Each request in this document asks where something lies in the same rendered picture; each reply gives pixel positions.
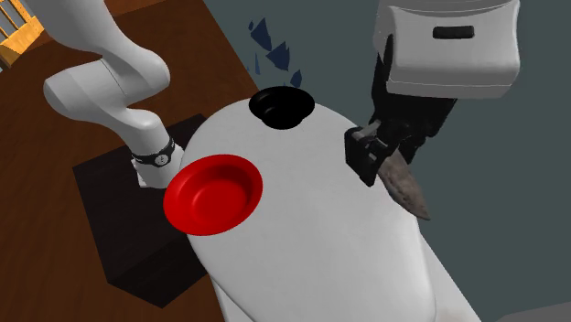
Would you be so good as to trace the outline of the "black bowl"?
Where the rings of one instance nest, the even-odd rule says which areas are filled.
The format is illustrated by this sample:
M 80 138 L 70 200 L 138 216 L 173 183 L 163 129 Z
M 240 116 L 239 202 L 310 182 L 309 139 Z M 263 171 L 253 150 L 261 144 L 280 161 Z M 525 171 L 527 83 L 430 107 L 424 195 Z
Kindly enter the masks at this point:
M 263 89 L 248 102 L 250 112 L 275 130 L 297 127 L 313 113 L 315 105 L 308 92 L 288 86 Z

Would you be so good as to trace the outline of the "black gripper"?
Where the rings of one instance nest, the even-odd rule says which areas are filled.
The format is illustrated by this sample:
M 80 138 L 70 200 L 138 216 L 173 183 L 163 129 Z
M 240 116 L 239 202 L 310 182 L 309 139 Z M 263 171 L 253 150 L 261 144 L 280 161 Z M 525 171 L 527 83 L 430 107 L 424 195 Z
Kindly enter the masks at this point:
M 428 137 L 434 137 L 457 102 L 452 98 L 431 98 L 390 93 L 388 80 L 393 63 L 393 34 L 378 53 L 372 82 L 374 113 L 365 127 L 352 127 L 344 134 L 346 164 L 367 186 L 372 187 L 388 146 L 398 147 L 411 164 Z

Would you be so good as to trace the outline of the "yellow wooden slatted furniture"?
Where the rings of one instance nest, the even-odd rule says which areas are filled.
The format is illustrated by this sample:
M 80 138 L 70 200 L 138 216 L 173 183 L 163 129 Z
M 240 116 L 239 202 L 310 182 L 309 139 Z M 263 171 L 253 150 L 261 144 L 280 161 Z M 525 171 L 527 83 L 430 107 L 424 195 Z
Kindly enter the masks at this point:
M 43 31 L 24 0 L 0 0 L 0 70 L 11 69 Z

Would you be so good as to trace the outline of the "dark robot stand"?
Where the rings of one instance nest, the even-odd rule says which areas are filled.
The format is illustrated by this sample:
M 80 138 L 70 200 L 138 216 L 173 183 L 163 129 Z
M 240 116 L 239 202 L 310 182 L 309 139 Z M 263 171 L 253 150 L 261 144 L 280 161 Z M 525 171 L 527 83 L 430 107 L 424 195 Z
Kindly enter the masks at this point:
M 187 235 L 166 219 L 165 191 L 139 186 L 127 146 L 73 174 L 109 284 L 163 308 L 206 275 Z

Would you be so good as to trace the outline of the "red bowl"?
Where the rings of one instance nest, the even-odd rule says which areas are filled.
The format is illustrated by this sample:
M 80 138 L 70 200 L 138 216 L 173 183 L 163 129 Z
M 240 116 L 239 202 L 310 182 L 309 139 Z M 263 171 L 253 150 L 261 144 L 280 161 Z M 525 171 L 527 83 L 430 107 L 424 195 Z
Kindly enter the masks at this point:
M 258 168 L 235 155 L 202 157 L 169 183 L 163 210 L 169 223 L 194 236 L 229 231 L 254 212 L 263 195 Z

